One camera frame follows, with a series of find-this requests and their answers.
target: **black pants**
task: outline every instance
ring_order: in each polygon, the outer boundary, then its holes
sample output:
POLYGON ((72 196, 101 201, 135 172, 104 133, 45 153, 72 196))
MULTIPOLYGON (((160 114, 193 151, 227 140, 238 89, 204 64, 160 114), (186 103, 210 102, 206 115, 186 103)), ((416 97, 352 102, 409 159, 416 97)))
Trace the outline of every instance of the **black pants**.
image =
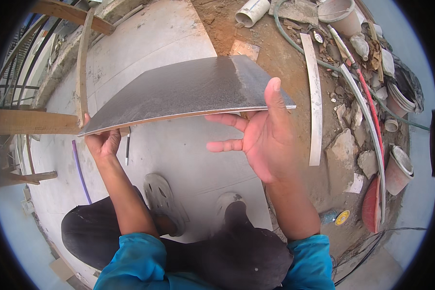
MULTIPOLYGON (((68 212, 61 231, 66 249, 99 270, 119 249, 121 232, 110 197, 68 212)), ((276 234, 253 227, 241 201, 227 207, 225 225, 210 240, 190 244, 160 240, 167 252, 166 272, 194 272, 223 289, 273 289, 293 261, 276 234)))

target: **yellow disc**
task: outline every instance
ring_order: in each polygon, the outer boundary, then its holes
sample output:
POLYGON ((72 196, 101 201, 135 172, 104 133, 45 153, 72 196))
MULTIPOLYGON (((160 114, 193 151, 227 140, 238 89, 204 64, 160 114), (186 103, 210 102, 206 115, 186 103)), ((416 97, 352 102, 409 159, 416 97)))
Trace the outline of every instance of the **yellow disc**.
POLYGON ((350 216, 350 211, 349 210, 346 210, 346 211, 342 212, 336 218, 335 225, 341 225, 342 223, 344 223, 348 219, 349 216, 350 216))

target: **hand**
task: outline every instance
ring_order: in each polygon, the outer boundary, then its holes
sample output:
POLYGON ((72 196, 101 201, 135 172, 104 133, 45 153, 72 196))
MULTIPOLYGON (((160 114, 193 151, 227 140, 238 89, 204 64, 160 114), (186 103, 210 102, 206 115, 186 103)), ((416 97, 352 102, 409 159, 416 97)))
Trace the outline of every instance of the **hand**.
MULTIPOLYGON (((85 124, 88 121, 90 121, 90 116, 85 113, 85 124)), ((99 134, 87 135, 84 137, 84 140, 95 162, 97 162, 107 156, 116 156, 119 143, 121 142, 121 133, 119 129, 115 129, 99 134)))
POLYGON ((229 113, 205 116, 244 132, 243 139, 208 142, 206 148, 211 152, 242 150, 256 175, 268 184, 290 181, 296 174, 295 127, 280 94, 280 83, 280 78, 269 80, 264 91, 268 110, 249 112, 249 121, 229 113))

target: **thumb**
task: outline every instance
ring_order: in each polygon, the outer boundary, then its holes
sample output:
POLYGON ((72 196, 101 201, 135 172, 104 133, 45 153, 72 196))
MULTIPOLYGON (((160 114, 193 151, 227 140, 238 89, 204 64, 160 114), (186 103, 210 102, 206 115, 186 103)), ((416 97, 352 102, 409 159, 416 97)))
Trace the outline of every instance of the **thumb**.
POLYGON ((85 117, 84 125, 87 125, 88 121, 90 121, 90 115, 88 113, 85 113, 84 117, 85 117))
POLYGON ((289 117, 287 107, 280 93, 280 78, 271 78, 264 90, 264 100, 268 107, 269 118, 275 124, 286 121, 289 117))

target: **purple pipe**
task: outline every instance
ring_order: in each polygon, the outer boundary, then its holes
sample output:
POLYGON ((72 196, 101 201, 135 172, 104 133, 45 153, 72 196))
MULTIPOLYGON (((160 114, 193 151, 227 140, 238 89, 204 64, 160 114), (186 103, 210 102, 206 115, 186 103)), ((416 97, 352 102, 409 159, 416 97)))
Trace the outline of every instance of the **purple pipe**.
POLYGON ((87 197, 88 204, 92 204, 92 200, 90 200, 90 196, 87 191, 87 187, 85 186, 84 177, 82 176, 81 165, 79 164, 79 157, 77 157, 77 147, 75 146, 75 140, 73 140, 73 153, 75 165, 77 166, 77 170, 79 171, 79 178, 81 179, 82 187, 84 188, 85 196, 87 197))

